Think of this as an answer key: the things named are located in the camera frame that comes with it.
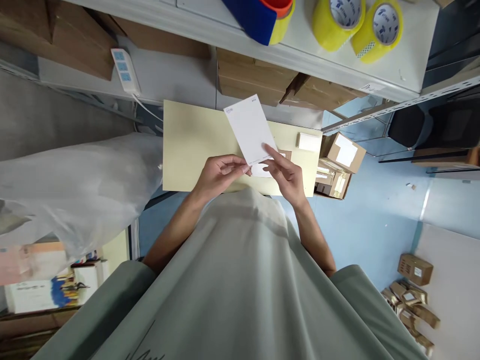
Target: light green shirt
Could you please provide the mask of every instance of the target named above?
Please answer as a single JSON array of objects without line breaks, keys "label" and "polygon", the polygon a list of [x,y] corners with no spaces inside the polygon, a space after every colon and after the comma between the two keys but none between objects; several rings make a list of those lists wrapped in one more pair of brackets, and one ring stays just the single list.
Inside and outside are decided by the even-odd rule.
[{"label": "light green shirt", "polygon": [[123,263],[33,358],[426,359],[356,265],[330,279],[280,203],[223,194],[160,274]]}]

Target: black chair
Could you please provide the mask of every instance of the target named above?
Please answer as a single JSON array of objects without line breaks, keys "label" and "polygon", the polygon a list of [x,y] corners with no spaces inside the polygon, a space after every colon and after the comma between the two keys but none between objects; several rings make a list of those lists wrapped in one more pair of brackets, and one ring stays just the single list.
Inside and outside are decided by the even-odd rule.
[{"label": "black chair", "polygon": [[448,102],[429,111],[433,129],[417,149],[461,148],[480,145],[480,100]]},{"label": "black chair", "polygon": [[404,153],[413,150],[413,147],[418,143],[420,134],[422,133],[422,129],[424,127],[424,123],[425,114],[418,105],[405,107],[403,109],[395,111],[390,115],[389,121],[385,124],[385,130],[383,131],[382,136],[356,142],[362,143],[378,139],[392,139],[407,148],[407,150],[390,152],[386,154],[375,155],[367,152],[368,155],[374,158]]}]

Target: hand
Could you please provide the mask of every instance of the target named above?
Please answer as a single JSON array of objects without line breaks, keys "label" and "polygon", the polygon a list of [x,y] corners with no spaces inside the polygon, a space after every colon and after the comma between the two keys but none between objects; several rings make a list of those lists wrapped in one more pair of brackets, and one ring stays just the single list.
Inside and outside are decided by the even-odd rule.
[{"label": "hand", "polygon": [[283,197],[293,206],[302,207],[307,202],[304,191],[302,168],[275,151],[271,146],[263,144],[265,151],[273,158],[262,161],[268,165],[263,171],[268,171],[278,183]]},{"label": "hand", "polygon": [[232,154],[209,157],[191,193],[204,203],[208,203],[243,174],[252,176],[245,159]]}]

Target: table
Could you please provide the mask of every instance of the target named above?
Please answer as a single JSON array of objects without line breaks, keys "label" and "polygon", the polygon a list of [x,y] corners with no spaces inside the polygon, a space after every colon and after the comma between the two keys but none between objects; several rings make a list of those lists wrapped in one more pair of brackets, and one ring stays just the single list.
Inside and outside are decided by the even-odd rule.
[{"label": "table", "polygon": [[[269,121],[281,150],[291,151],[291,161],[302,168],[305,195],[314,193],[319,151],[296,147],[298,133],[322,137],[320,130]],[[165,101],[163,113],[163,190],[192,191],[208,157],[236,154],[239,144],[223,111]],[[242,176],[226,192],[250,186],[263,195],[281,195],[273,178]]]}]

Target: packing tape roll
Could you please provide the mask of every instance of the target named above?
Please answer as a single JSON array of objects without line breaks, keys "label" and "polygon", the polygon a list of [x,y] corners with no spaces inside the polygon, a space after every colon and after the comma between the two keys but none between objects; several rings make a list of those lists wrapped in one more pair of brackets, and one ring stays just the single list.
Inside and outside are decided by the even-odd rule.
[{"label": "packing tape roll", "polygon": [[319,0],[312,28],[322,48],[335,52],[360,30],[365,19],[365,0]]},{"label": "packing tape roll", "polygon": [[368,10],[361,29],[352,37],[357,58],[373,63],[394,49],[402,38],[404,19],[396,0],[377,0]]},{"label": "packing tape roll", "polygon": [[295,0],[293,0],[290,10],[287,14],[282,18],[277,18],[275,21],[275,25],[273,27],[273,31],[271,32],[270,43],[269,45],[275,45],[281,42],[287,33],[287,29],[289,28],[290,20],[295,11]]}]

